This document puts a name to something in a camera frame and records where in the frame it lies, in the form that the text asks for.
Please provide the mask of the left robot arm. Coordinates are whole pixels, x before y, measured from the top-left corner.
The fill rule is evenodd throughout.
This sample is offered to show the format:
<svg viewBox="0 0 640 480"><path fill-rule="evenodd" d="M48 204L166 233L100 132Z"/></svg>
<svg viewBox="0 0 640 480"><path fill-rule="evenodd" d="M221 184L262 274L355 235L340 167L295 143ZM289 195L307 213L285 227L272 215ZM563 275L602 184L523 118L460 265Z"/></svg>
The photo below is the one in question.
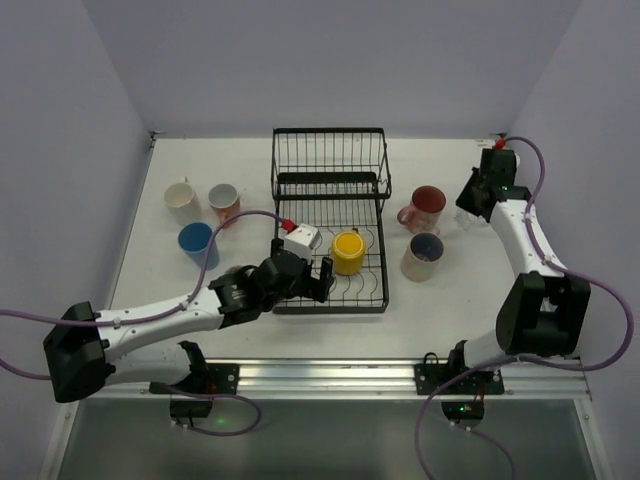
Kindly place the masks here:
<svg viewBox="0 0 640 480"><path fill-rule="evenodd" d="M82 400L118 383L174 386L202 373L204 358L194 343L167 350L157 344L255 321L283 300L325 302L333 261L323 257L318 273L313 264L309 247L275 239L260 265L224 274L192 296L129 310L96 311L88 302L69 307L43 342L55 400Z"/></svg>

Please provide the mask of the salmon floral mug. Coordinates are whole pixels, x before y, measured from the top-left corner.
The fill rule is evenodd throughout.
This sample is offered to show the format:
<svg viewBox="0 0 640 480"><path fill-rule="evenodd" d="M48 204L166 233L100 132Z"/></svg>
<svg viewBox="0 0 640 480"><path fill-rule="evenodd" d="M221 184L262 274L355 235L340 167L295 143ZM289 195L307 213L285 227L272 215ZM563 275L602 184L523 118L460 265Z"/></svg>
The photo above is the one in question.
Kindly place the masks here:
<svg viewBox="0 0 640 480"><path fill-rule="evenodd" d="M223 223L224 229L230 228L235 223L231 217L241 211L239 192L228 183L213 186L208 193L208 203L219 222Z"/></svg>

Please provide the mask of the yellow mug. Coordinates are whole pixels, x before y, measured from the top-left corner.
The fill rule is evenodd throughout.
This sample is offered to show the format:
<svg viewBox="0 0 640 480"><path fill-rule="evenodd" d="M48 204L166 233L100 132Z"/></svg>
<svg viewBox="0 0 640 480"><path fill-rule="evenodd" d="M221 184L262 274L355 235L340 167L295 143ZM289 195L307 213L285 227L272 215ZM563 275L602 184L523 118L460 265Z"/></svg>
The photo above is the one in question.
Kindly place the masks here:
<svg viewBox="0 0 640 480"><path fill-rule="evenodd" d="M366 242L356 229L341 231L333 237L330 253L334 271L338 275L351 276L362 268Z"/></svg>

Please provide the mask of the pink floral mug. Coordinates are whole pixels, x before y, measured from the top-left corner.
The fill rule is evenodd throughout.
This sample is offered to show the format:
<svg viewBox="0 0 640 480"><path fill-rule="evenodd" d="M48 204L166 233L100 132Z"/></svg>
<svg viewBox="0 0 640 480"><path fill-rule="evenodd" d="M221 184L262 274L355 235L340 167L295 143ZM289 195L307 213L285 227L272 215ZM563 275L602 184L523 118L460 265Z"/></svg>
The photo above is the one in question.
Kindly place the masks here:
<svg viewBox="0 0 640 480"><path fill-rule="evenodd" d="M438 221L446 207L445 194L435 186L420 186L411 195L410 203L396 218L400 225L413 234L440 234Z"/></svg>

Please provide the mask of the beige speckled cup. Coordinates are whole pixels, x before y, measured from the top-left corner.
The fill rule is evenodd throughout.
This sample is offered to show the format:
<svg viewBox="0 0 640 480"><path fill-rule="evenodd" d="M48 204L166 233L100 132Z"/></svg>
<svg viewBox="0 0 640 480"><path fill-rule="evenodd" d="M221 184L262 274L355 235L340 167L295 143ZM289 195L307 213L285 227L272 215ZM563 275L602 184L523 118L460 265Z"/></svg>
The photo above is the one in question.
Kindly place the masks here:
<svg viewBox="0 0 640 480"><path fill-rule="evenodd" d="M225 275L234 275L238 273L242 274L250 274L256 268L255 265L235 265L228 268L224 274Z"/></svg>

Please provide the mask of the blue tumbler cup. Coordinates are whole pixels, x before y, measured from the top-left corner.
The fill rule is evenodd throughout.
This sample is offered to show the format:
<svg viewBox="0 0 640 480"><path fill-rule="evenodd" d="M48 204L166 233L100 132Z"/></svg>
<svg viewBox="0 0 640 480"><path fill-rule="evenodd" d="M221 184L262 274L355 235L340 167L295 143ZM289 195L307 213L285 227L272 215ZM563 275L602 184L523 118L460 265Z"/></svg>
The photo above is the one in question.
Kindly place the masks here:
<svg viewBox="0 0 640 480"><path fill-rule="evenodd" d="M213 235L211 227L203 222L184 226L178 235L181 250L201 269L213 270L219 264L216 243L209 245Z"/></svg>

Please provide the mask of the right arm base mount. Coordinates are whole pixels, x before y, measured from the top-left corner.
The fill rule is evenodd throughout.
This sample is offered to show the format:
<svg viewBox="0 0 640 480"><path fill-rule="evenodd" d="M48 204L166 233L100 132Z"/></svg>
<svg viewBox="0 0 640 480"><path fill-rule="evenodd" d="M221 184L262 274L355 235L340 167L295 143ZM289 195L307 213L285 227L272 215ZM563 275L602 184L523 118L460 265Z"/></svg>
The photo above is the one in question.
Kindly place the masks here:
<svg viewBox="0 0 640 480"><path fill-rule="evenodd" d="M486 397L503 395L506 390L499 370L474 372L453 382L467 371L462 350L458 348L451 350L447 359L427 352L413 366L416 393L428 396L438 390L437 395L456 398L441 404L443 415L455 425L473 428L484 419Z"/></svg>

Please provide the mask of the iridescent pink mug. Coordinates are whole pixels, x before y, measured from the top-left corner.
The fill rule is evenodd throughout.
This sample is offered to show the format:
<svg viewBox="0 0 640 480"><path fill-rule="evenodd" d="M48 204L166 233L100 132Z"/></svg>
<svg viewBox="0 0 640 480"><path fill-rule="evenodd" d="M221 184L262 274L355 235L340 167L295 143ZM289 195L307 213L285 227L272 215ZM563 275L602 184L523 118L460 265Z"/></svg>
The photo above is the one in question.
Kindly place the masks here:
<svg viewBox="0 0 640 480"><path fill-rule="evenodd" d="M442 240L433 233L415 234L403 255L400 268L402 274L413 282L429 280L444 254Z"/></svg>

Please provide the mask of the clear glass cup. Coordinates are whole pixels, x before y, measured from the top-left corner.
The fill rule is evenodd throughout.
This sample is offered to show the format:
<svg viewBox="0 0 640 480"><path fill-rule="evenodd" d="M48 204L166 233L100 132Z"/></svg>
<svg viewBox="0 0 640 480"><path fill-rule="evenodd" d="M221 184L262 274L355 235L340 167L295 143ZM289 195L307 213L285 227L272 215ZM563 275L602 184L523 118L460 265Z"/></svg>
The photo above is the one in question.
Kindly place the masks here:
<svg viewBox="0 0 640 480"><path fill-rule="evenodd" d="M487 228L489 223L482 216L475 216L461 208L456 210L454 220L464 231Z"/></svg>

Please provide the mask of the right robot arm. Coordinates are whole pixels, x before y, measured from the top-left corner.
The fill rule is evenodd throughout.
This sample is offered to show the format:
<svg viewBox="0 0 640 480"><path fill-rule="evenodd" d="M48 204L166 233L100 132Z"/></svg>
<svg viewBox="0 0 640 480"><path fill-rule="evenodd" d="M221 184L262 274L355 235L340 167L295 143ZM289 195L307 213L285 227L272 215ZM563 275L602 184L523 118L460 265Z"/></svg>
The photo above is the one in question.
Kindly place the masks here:
<svg viewBox="0 0 640 480"><path fill-rule="evenodd" d="M495 327L450 351L449 373L460 374L508 356L539 358L572 354L591 295L588 282L551 268L556 259L539 225L532 195L515 184L516 154L485 148L456 206L487 221L497 233L515 280Z"/></svg>

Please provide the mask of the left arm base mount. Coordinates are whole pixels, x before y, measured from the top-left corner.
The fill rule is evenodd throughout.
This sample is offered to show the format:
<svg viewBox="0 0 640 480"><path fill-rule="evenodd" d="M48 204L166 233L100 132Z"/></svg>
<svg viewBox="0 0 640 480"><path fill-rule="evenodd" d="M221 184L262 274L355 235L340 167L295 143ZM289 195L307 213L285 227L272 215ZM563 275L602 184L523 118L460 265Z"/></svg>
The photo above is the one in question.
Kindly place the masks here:
<svg viewBox="0 0 640 480"><path fill-rule="evenodd" d="M155 395L176 395L180 391L184 399L169 402L169 415L174 421L186 421L194 426L212 412L215 400L230 399L237 393L240 365L237 363L206 363L174 385L152 382L149 392Z"/></svg>

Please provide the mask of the white ceramic mug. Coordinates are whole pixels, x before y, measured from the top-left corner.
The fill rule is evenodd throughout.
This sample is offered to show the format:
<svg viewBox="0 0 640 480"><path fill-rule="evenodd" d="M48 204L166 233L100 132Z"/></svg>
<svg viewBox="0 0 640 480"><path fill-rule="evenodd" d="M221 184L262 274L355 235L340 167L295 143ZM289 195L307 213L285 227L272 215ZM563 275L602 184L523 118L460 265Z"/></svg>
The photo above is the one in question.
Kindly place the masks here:
<svg viewBox="0 0 640 480"><path fill-rule="evenodd" d="M181 225L200 222L202 219L196 190L186 176L166 188L163 201L171 216Z"/></svg>

